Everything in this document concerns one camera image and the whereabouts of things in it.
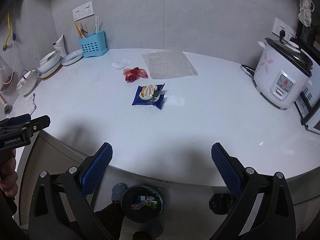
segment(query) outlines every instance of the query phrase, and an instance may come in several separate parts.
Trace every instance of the dish cloth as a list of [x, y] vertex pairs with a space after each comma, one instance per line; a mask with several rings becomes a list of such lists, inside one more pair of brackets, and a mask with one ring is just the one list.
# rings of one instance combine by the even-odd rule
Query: dish cloth
[[306, 26], [311, 26], [311, 12], [315, 10], [315, 5], [311, 0], [300, 0], [299, 20]]
[[15, 107], [15, 105], [13, 104], [12, 111], [8, 116], [13, 117], [13, 116], [19, 116], [22, 114], [32, 115], [32, 113], [37, 108], [35, 104], [35, 97], [36, 97], [36, 94], [31, 93], [26, 98], [23, 98], [23, 104], [20, 104], [19, 107]]

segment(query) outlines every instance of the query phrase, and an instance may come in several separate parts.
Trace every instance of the white countertop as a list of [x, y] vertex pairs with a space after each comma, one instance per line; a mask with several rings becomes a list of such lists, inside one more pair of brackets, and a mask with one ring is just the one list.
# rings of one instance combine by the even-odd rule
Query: white countertop
[[[32, 118], [48, 115], [45, 131], [87, 155], [108, 142], [111, 166], [161, 180], [225, 186], [211, 159], [215, 142], [260, 174], [288, 179], [320, 166], [320, 135], [300, 124], [295, 105], [280, 110], [259, 94], [239, 64], [185, 53], [198, 76], [133, 83], [111, 67], [128, 59], [147, 70], [149, 51], [112, 49], [63, 67], [34, 90]], [[138, 85], [164, 82], [162, 110], [131, 105]]]

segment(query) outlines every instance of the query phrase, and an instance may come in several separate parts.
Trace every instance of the rice cooker handle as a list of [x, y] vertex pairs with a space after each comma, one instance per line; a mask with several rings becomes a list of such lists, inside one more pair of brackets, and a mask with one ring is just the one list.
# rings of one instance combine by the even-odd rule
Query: rice cooker handle
[[264, 42], [262, 42], [262, 41], [258, 41], [258, 43], [259, 43], [259, 45], [261, 46], [261, 47], [263, 47], [264, 49], [266, 48], [266, 44], [264, 43]]

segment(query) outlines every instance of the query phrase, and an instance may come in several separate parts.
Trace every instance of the blue gripper pad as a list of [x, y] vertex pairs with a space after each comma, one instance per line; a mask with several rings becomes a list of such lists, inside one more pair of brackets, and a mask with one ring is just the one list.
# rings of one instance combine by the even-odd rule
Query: blue gripper pad
[[94, 156], [87, 157], [81, 166], [87, 166], [80, 174], [81, 194], [92, 194], [112, 159], [112, 146], [104, 143]]
[[211, 157], [214, 164], [226, 184], [228, 191], [232, 195], [236, 195], [237, 199], [242, 195], [241, 178], [232, 166], [230, 160], [226, 156], [228, 153], [224, 150], [220, 143], [212, 145]]

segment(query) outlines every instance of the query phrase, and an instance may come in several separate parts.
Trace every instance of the food wrapper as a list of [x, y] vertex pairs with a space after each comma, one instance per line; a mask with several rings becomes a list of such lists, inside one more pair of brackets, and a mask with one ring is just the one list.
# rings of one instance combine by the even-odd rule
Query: food wrapper
[[132, 210], [140, 210], [141, 208], [143, 208], [144, 206], [153, 206], [153, 202], [155, 201], [155, 198], [154, 197], [150, 197], [140, 203], [137, 203], [137, 204], [133, 204], [131, 205], [131, 209]]
[[158, 206], [158, 202], [157, 201], [152, 201], [151, 205], [150, 205], [150, 208], [151, 209], [157, 209], [157, 206]]
[[145, 201], [145, 200], [147, 200], [148, 198], [151, 198], [151, 196], [140, 196], [139, 201]]
[[138, 86], [132, 105], [154, 105], [161, 109], [164, 94], [160, 94], [163, 85]]

